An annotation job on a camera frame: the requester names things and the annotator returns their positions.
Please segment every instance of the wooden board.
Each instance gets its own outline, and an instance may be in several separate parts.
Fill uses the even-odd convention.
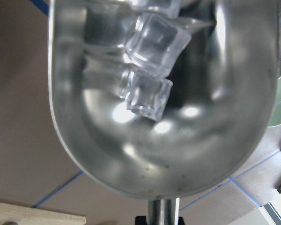
[[[0,225],[84,225],[85,217],[0,203]]]

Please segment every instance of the blue tape line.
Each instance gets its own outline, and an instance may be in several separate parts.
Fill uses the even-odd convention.
[[[235,184],[236,187],[238,187],[252,202],[254,202],[258,207],[261,207],[262,205],[252,197],[242,186],[240,186],[239,183],[236,182],[232,177],[229,177],[229,180]]]
[[[274,152],[272,155],[270,155],[270,156],[266,157],[265,159],[261,160],[259,163],[255,164],[254,166],[250,167],[249,169],[247,169],[247,170],[241,172],[240,174],[238,174],[238,175],[235,176],[234,178],[240,177],[240,176],[242,176],[243,174],[245,174],[246,172],[249,172],[250,170],[254,169],[256,166],[258,166],[258,165],[264,163],[265,161],[267,161],[267,160],[270,159],[271,157],[277,155],[279,152],[280,152],[280,150]]]
[[[41,10],[46,16],[49,15],[49,6],[43,0],[30,0],[39,10]]]
[[[39,207],[41,204],[43,204],[44,202],[46,202],[47,200],[49,200],[50,198],[52,198],[54,195],[56,195],[59,191],[61,191],[63,188],[65,188],[67,185],[69,185],[71,182],[73,182],[74,180],[76,180],[78,177],[80,177],[81,175],[83,175],[83,172],[80,171],[79,173],[77,173],[74,177],[72,177],[70,180],[68,180],[65,184],[63,184],[62,186],[58,187],[57,189],[55,189],[53,192],[51,192],[49,195],[47,195],[45,198],[43,198],[42,200],[40,200],[39,202],[37,202],[35,205],[32,206],[32,208],[37,208]]]
[[[229,181],[226,181],[226,182],[224,182],[224,183],[222,183],[221,185],[217,186],[215,189],[209,191],[208,193],[206,193],[205,195],[201,196],[200,198],[198,198],[198,199],[192,201],[191,203],[187,204],[186,206],[182,207],[181,209],[179,209],[179,211],[185,210],[186,208],[190,207],[191,205],[195,204],[195,203],[198,202],[199,200],[201,200],[201,199],[205,198],[206,196],[210,195],[211,193],[213,193],[214,191],[216,191],[216,190],[219,189],[220,187],[222,187],[222,186],[228,184],[229,182],[230,182],[230,180],[229,180]]]

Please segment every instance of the metal surface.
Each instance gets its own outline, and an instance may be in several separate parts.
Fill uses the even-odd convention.
[[[202,191],[235,171],[267,126],[278,76],[277,1],[191,2],[181,15],[216,26],[193,35],[177,60],[163,120],[155,123],[87,88],[81,71],[88,6],[51,1],[55,129],[76,164],[116,192],[161,199]]]
[[[178,225],[179,198],[148,201],[148,225]]]

